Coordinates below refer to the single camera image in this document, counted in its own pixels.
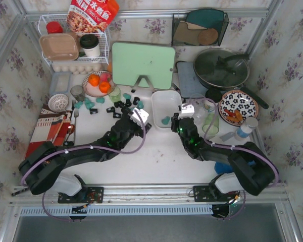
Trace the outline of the black mesh organizer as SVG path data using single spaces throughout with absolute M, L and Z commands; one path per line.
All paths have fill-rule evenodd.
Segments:
M 229 24 L 228 14 L 222 10 L 203 8 L 189 12 L 184 18 L 174 18 L 172 23 L 173 46 L 220 46 Z M 216 29 L 218 39 L 212 45 L 200 45 L 197 37 L 206 29 Z

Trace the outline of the black frying pan with lid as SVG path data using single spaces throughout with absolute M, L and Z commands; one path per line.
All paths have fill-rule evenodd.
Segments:
M 239 89 L 259 106 L 268 109 L 268 103 L 245 85 L 250 75 L 248 60 L 249 54 L 239 54 L 225 48 L 209 48 L 196 56 L 193 70 L 204 87 L 221 91 Z

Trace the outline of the clear lidded container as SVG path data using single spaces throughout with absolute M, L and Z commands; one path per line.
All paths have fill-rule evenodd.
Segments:
M 55 72 L 52 76 L 49 94 L 66 94 L 69 90 L 71 72 Z

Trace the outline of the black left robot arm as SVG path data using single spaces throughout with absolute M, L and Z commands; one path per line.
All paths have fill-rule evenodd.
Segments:
M 148 117 L 144 109 L 125 109 L 111 129 L 94 142 L 77 146 L 42 143 L 19 165 L 21 184 L 32 194 L 40 195 L 53 187 L 65 168 L 138 152 L 152 127 Z

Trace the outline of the grey glass cup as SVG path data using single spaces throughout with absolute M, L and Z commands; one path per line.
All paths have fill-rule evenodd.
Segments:
M 85 92 L 83 90 L 83 87 L 81 85 L 76 85 L 76 86 L 73 86 L 71 89 L 70 89 L 70 93 L 71 95 L 75 98 L 76 101 L 84 101 L 85 99 Z

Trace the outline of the green cup right side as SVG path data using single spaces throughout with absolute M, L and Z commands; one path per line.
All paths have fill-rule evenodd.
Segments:
M 219 118 L 213 112 L 207 115 L 202 131 L 208 135 L 216 135 L 219 132 Z

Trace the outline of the striped red cloth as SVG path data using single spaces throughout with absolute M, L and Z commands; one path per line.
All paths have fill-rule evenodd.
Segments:
M 28 158 L 44 142 L 50 141 L 55 146 L 62 146 L 71 124 L 71 111 L 53 112 L 43 105 L 35 125 L 25 158 Z

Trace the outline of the green cutting board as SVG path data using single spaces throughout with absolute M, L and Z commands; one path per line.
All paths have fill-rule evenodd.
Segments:
M 167 46 L 115 42 L 112 45 L 113 82 L 134 86 L 147 76 L 155 89 L 170 89 L 175 49 Z

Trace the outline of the blue sponge cloth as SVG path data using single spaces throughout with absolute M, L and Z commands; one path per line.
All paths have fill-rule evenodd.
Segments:
M 214 170 L 218 175 L 233 172 L 232 166 L 219 162 L 216 162 Z

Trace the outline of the brown square container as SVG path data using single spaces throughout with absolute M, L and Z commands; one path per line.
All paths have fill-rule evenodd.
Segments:
M 79 43 L 75 33 L 43 35 L 39 44 L 44 57 L 50 61 L 74 61 L 79 57 Z

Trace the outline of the red snack bag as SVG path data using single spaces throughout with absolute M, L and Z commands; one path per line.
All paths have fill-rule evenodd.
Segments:
M 119 9 L 120 6 L 115 0 L 73 0 L 66 23 L 75 33 L 104 32 Z

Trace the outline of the teal coffee capsule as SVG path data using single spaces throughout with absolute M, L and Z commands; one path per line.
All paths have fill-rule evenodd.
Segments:
M 161 120 L 161 123 L 164 125 L 164 126 L 167 126 L 170 122 L 171 118 L 169 116 L 166 116 L 164 117 L 162 120 Z

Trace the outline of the white round strainer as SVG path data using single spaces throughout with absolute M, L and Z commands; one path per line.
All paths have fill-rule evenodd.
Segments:
M 48 101 L 48 107 L 53 112 L 62 112 L 69 104 L 69 98 L 65 94 L 55 94 Z

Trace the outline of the grey blue rectangular tray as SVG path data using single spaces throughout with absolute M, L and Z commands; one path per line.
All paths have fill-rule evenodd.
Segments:
M 193 63 L 178 61 L 175 66 L 178 73 L 181 97 L 196 97 L 196 94 L 204 96 L 207 88 L 199 82 L 199 79 L 193 69 Z

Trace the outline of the white storage basket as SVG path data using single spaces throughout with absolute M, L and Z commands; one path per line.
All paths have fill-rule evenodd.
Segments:
M 182 104 L 181 96 L 177 91 L 165 90 L 156 91 L 151 97 L 153 119 L 156 129 L 162 132 L 170 131 L 171 120 L 167 126 L 161 123 L 161 120 L 178 112 L 178 106 Z

